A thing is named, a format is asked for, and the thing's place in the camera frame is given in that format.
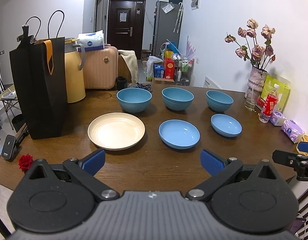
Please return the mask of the black paper gift bag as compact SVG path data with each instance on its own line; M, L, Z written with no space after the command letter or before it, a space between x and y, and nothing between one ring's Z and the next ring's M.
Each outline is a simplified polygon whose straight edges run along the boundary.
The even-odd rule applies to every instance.
M65 38L38 40L22 25L19 45L10 51L13 82L32 139L59 137L67 109Z

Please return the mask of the pink suitcase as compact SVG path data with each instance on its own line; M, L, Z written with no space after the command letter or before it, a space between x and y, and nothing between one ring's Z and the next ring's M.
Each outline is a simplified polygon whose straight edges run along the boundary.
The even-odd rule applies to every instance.
M112 89L118 77L118 50L106 44L104 49L85 52L83 76L85 89Z

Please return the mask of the red rose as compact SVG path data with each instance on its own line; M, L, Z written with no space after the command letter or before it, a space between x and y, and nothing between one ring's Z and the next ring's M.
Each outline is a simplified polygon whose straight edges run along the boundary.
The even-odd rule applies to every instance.
M26 173L33 164L33 156L26 154L22 155L18 160L19 169Z

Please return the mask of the yellow cylindrical kettle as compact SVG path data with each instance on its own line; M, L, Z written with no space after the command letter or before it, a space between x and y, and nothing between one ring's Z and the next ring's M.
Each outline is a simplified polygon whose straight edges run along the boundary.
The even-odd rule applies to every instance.
M65 40L65 80L68 103L76 103L85 98L83 66L85 48L77 38Z

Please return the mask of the green paper bag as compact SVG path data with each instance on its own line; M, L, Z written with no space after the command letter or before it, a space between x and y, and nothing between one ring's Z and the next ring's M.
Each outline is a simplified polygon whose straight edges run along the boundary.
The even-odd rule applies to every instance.
M275 105L274 109L283 113L290 95L289 81L284 80L282 77L279 77L279 79L277 79L268 75L265 79L261 98L265 101L268 94L270 94L270 92L274 89L274 85L279 86L276 92L278 102Z

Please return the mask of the grey refrigerator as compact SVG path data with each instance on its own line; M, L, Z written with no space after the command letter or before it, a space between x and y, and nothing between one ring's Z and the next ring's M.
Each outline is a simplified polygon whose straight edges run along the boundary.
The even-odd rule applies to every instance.
M161 45L169 40L178 48L179 35L181 30L174 30L180 4L163 1L156 2L155 22L153 31L152 55L158 56L161 53Z

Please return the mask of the folding side table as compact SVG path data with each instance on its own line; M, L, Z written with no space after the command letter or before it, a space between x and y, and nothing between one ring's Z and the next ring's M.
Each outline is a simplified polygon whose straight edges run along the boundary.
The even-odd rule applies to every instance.
M11 129L15 130L12 124L12 119L15 117L14 110L16 109L19 113L21 110L14 84L8 86L4 91L0 93L0 103L3 105L2 109L7 116Z

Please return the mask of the dark wooden door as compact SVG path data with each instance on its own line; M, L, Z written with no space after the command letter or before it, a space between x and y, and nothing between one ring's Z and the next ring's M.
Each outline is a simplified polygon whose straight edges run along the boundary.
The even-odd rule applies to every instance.
M107 43L141 58L145 0L109 0Z

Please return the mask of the beige cloth on chair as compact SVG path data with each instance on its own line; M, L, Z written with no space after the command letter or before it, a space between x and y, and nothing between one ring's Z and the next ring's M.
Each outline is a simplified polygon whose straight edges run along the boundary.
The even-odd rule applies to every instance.
M134 50L118 50L131 74L132 83L138 82L138 61Z

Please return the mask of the cream round plate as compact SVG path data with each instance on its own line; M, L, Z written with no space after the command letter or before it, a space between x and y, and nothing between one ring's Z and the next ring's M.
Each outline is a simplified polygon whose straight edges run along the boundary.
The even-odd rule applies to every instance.
M99 148L126 150L141 141L145 125L134 115L108 113L94 119L88 127L89 139Z

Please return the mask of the wall picture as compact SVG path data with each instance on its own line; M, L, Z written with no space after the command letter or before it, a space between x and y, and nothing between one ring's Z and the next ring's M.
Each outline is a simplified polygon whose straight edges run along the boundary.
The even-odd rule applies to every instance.
M200 7L200 0L191 0L191 10L196 10Z

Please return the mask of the red label plastic bottle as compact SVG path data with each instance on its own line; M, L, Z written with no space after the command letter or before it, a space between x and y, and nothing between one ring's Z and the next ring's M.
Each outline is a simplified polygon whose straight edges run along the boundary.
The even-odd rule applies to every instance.
M274 107L278 102L278 89L279 85L275 83L273 89L266 96L263 109L259 115L259 120L264 124L268 123Z

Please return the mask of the black power bank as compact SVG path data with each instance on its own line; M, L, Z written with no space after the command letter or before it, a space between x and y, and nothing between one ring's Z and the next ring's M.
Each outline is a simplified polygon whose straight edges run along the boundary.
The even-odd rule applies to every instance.
M4 145L1 151L1 157L5 161L12 161L14 155L14 148L16 143L16 137L13 135L8 134L5 138Z

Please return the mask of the red box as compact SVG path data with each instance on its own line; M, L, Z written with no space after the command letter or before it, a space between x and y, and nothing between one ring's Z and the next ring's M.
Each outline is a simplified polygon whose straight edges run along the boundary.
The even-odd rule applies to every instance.
M171 58L164 59L165 78L169 80L174 79L175 62Z

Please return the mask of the pink textured vase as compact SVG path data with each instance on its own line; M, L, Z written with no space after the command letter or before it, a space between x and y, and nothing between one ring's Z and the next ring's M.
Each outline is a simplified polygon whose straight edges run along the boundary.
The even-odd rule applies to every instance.
M248 90L258 92L260 94L263 90L267 75L268 72L266 70L252 67L247 81Z

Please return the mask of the clear drinking glass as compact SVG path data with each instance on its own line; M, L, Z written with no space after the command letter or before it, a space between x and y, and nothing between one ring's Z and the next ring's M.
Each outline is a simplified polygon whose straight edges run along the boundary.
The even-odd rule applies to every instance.
M260 93L254 90L254 88L249 88L245 94L245 108L249 111L254 111L259 98Z

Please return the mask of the blue deep bowl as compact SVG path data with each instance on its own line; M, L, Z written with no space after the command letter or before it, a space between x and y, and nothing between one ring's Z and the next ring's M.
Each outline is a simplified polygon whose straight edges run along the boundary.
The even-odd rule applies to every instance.
M206 93L207 105L215 112L225 112L234 103L231 96L217 90L208 90Z
M173 111L186 110L194 100L193 93L179 87L166 87L162 90L164 105Z
M121 108L128 113L143 112L152 98L152 94L141 88L126 88L116 95Z

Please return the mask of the white tissue pack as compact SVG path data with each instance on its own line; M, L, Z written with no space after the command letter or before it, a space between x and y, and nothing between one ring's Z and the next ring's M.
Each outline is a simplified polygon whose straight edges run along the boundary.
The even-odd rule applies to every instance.
M80 44L83 44L85 51L94 51L104 49L103 30L94 33L83 33L78 35Z

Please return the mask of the black cup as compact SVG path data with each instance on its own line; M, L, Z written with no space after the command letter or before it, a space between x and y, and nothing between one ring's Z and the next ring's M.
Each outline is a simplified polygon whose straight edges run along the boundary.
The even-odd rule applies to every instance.
M128 87L128 79L123 76L118 76L116 78L116 87L118 91L126 89Z

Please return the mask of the cardboard box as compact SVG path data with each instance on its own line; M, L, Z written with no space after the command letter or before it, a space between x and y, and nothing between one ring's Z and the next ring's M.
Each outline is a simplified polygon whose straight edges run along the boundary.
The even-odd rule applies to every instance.
M161 84L161 85L164 85L164 84L168 83L170 85L173 85L175 83L175 81L173 79L166 79L166 78L155 77L153 79L153 83Z

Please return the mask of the white board on wall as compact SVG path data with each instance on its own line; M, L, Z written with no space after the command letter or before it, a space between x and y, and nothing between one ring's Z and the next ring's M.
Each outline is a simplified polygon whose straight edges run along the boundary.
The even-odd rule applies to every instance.
M214 81L207 76L204 79L203 87L204 88L210 88L210 89L221 89L220 86L218 86L216 83L214 83Z

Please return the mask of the purple tissue pack far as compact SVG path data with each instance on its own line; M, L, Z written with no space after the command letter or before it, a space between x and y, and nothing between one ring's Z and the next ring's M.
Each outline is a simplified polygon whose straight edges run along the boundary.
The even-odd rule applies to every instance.
M284 121L286 120L285 115L283 115L283 113L281 113L280 111L276 111L274 110L269 118L269 121L271 122L271 124L273 124L274 126L283 126Z

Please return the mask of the purple tissue pack near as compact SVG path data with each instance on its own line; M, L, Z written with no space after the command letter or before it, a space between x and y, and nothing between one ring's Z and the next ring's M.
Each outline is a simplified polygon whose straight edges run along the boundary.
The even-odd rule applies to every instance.
M285 120L281 130L294 144L300 142L301 138L305 134L304 131L293 120Z

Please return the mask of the white plastic bag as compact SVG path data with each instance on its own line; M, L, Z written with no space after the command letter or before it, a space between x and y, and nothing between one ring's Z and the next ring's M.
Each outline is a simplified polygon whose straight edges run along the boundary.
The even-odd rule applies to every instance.
M147 81L152 81L154 65L157 63L163 63L163 60L156 56L149 56L148 60L146 61L146 67L147 67L146 80Z

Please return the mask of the blue shallow bowl small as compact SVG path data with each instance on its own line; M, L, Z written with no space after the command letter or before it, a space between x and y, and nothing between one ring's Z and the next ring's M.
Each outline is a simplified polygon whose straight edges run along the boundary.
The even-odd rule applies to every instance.
M242 132L241 124L225 114L214 114L211 117L211 126L217 133L228 138L237 137Z

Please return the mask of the blue shallow bowl large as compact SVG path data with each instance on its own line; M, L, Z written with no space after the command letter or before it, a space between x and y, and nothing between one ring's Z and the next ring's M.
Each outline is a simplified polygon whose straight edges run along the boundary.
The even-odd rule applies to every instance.
M199 130L184 120L166 120L158 128L161 140L176 150L187 150L200 140Z

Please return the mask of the purple tissue pack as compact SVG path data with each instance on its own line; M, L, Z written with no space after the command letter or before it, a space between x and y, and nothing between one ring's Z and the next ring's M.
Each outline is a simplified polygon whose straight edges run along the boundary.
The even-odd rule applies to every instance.
M274 126L283 126L284 121L286 120L285 115L283 115L283 113L281 113L280 111L276 111L274 110L269 118L269 121L271 122L271 124L273 124Z
M285 120L281 130L294 144L300 142L301 138L305 134L304 131L293 120Z

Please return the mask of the blue box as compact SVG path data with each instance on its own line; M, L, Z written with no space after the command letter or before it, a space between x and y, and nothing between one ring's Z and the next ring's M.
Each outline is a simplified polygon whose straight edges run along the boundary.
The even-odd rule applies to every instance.
M161 78L161 79L164 78L165 68L162 64L155 64L153 70L154 70L154 78Z

